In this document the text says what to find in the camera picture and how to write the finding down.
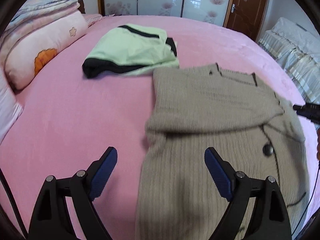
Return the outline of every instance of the ribbed knit fabric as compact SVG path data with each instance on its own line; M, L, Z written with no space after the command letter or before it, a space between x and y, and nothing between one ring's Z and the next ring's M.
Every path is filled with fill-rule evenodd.
M153 77L156 105L146 123L150 148L140 178L136 240L209 239L228 202L205 166L207 147L249 177L274 176L294 228L309 183L305 138L291 103L255 74L218 65L159 69ZM275 149L270 157L262 151L267 143ZM253 205L251 199L236 239L244 237Z

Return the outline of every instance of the black button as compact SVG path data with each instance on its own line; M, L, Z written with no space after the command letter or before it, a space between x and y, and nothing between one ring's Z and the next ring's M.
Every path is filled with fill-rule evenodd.
M271 156L273 154L273 146L271 144L266 144L264 147L263 147L263 153L265 156Z

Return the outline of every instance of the wooden door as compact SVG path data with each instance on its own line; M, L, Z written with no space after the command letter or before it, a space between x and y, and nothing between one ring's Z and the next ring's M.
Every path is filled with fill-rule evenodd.
M233 0L227 28L256 40L267 0Z

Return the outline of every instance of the black cable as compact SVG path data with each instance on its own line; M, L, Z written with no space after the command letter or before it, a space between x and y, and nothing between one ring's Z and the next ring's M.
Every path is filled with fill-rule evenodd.
M4 190L6 191L7 196L9 198L9 200L10 200L13 212L14 212L14 214L16 216L16 219L18 221L18 224L19 224L19 227L20 227L20 229L22 231L22 234L23 234L24 238L27 239L28 238L28 232L26 230L26 227L24 226L24 223L22 221L18 206L16 204L16 201L14 200L14 197L13 197L13 194L11 192L11 189L10 189L10 187L8 185L7 180L4 177L4 174L3 174L2 170L1 170L1 168L0 168L0 181L1 181L1 183L2 183L2 185L4 187Z
M303 212L303 214L302 214L302 216L301 216L301 218L300 218L300 220L299 220L298 225L300 224L300 222L301 222L301 220L302 220L302 218L303 218L304 214L306 213L306 211L307 211L307 209L308 209L308 207L309 207L309 205L310 205L310 203L311 203L311 200L312 200L313 194L315 193L316 185L317 185L317 181L318 181L318 176L319 176L319 171L320 171L320 162L319 162L318 174L317 174L317 178L316 178L316 182L315 182L315 186L314 186L314 188L313 188L313 192L312 192L311 198L310 198L309 203L308 203L308 205L307 205L306 209L304 210L304 212ZM296 226L296 228L295 228L295 230L293 231L293 233L292 233L292 235L291 235L291 236L293 236L293 234L294 234L294 233L295 233L295 231L297 230L298 225Z

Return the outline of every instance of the metal screw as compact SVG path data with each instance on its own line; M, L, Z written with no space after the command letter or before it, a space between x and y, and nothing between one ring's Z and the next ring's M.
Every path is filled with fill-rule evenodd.
M48 176L45 180L46 180L47 182L50 182L50 181L53 181L53 179L54 179L54 176L50 175L50 176Z
M274 177L272 177L272 176L269 176L269 177L268 177L268 180L269 180L271 183L276 182L276 179L275 179Z
M80 170L77 172L77 176L78 177L83 177L85 175L85 171L84 170Z
M244 172L242 171L237 171L236 172L236 175L239 177L239 178L243 178L245 176Z

